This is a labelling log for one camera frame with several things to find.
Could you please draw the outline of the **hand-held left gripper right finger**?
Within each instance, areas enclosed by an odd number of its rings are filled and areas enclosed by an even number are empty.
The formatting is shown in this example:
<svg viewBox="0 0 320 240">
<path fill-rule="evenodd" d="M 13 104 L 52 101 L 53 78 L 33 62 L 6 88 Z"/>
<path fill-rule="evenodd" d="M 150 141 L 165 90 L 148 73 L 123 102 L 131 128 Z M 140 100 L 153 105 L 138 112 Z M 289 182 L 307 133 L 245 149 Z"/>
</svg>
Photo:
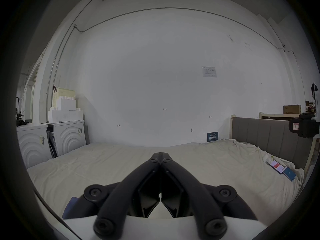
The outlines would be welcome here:
<svg viewBox="0 0 320 240">
<path fill-rule="evenodd" d="M 219 240 L 226 234 L 225 216 L 258 220 L 233 187 L 200 183 L 167 153 L 160 153 L 160 193 L 173 218 L 194 216 L 203 240 Z"/>
</svg>

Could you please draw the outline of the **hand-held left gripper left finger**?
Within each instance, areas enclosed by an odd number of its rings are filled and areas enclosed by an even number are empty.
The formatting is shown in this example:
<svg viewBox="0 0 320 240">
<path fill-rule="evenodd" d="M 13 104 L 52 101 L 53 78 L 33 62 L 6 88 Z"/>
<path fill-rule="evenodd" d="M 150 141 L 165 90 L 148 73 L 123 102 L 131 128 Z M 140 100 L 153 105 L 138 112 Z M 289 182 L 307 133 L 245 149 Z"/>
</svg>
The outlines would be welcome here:
<svg viewBox="0 0 320 240">
<path fill-rule="evenodd" d="M 126 217 L 148 218 L 160 202 L 160 153 L 155 153 L 121 182 L 85 188 L 72 198 L 64 219 L 96 215 L 94 233 L 100 239 L 120 239 Z"/>
</svg>

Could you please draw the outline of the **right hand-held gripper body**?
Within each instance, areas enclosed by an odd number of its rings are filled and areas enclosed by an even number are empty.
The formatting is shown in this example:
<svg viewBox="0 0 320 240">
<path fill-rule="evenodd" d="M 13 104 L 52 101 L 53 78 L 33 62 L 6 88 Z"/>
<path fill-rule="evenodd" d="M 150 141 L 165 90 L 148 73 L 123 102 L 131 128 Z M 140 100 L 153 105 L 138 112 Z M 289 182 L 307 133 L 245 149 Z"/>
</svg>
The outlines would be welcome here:
<svg viewBox="0 0 320 240">
<path fill-rule="evenodd" d="M 320 91 L 315 83 L 311 86 L 311 94 L 314 98 L 315 113 L 302 113 L 298 118 L 289 120 L 289 131 L 301 138 L 320 138 Z"/>
</svg>

